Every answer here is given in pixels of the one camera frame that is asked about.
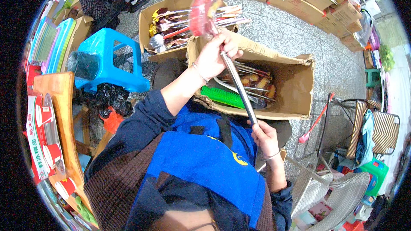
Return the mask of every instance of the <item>granite floor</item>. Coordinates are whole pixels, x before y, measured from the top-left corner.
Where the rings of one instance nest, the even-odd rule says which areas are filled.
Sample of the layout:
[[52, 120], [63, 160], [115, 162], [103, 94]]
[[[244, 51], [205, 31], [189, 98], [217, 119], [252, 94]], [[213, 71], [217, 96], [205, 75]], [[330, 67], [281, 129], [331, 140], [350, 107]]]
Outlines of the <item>granite floor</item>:
[[[145, 7], [162, 0], [151, 0]], [[321, 122], [311, 132], [309, 140], [298, 143], [298, 138], [307, 132], [321, 113], [329, 92], [342, 99], [365, 98], [365, 66], [362, 53], [352, 53], [334, 35], [327, 35], [316, 26], [256, 0], [224, 0], [228, 5], [242, 5], [243, 16], [252, 18], [252, 23], [243, 24], [239, 33], [259, 42], [286, 56], [313, 54], [316, 60], [313, 102], [310, 120], [290, 120], [292, 136], [285, 146], [290, 157], [297, 159], [304, 166], [316, 167], [316, 150], [322, 129]], [[138, 42], [138, 15], [122, 13], [117, 31]], [[156, 63], [147, 60], [143, 54], [143, 75], [150, 78]], [[141, 100], [146, 93], [132, 93], [131, 98]], [[330, 130], [335, 130], [329, 137], [330, 142], [340, 141], [349, 132], [350, 123], [343, 111], [332, 108]], [[102, 136], [102, 130], [95, 134]], [[294, 181], [298, 170], [286, 162], [287, 178]]]

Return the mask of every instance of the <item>metal handle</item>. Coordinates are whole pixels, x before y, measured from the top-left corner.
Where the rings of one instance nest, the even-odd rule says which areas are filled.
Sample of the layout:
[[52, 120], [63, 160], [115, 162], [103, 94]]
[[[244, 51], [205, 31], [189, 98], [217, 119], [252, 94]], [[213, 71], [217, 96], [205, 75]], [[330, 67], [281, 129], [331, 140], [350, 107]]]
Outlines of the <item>metal handle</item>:
[[237, 71], [235, 70], [235, 66], [233, 64], [233, 61], [227, 56], [227, 54], [224, 51], [221, 51], [220, 55], [223, 58], [224, 63], [226, 64], [226, 67], [227, 67], [231, 77], [233, 78], [233, 82], [235, 84], [235, 87], [238, 90], [238, 94], [240, 95], [241, 100], [244, 103], [245, 110], [247, 111], [248, 117], [250, 118], [251, 125], [253, 126], [254, 124], [258, 124], [257, 117], [254, 113], [254, 110], [253, 110], [252, 106], [251, 106], [250, 100], [248, 99], [248, 96], [245, 93], [245, 89], [244, 89], [243, 84], [241, 83], [240, 77], [239, 77]]

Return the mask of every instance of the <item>hand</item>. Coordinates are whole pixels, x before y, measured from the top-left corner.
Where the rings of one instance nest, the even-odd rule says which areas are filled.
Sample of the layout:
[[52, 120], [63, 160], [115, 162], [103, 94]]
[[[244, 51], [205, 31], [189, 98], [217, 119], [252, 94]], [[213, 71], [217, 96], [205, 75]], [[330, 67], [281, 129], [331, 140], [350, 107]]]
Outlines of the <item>hand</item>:
[[238, 49], [238, 44], [231, 38], [230, 32], [222, 28], [220, 33], [203, 47], [196, 59], [199, 72], [207, 80], [220, 74], [226, 67], [220, 56], [220, 45], [223, 43], [224, 51], [232, 60], [243, 56], [243, 51]]
[[280, 149], [278, 148], [277, 131], [264, 121], [258, 121], [258, 125], [253, 125], [253, 132], [251, 137], [254, 142], [259, 146], [263, 152], [265, 159], [277, 154]]

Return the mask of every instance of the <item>green plant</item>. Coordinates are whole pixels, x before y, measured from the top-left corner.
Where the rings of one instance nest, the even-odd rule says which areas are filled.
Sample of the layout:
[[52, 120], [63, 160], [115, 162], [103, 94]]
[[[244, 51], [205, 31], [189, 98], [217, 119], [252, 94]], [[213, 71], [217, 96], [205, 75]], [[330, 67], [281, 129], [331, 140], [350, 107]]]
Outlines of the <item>green plant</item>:
[[389, 72], [394, 67], [394, 55], [391, 49], [387, 46], [382, 44], [380, 49], [378, 50], [380, 53], [381, 64], [386, 72]]

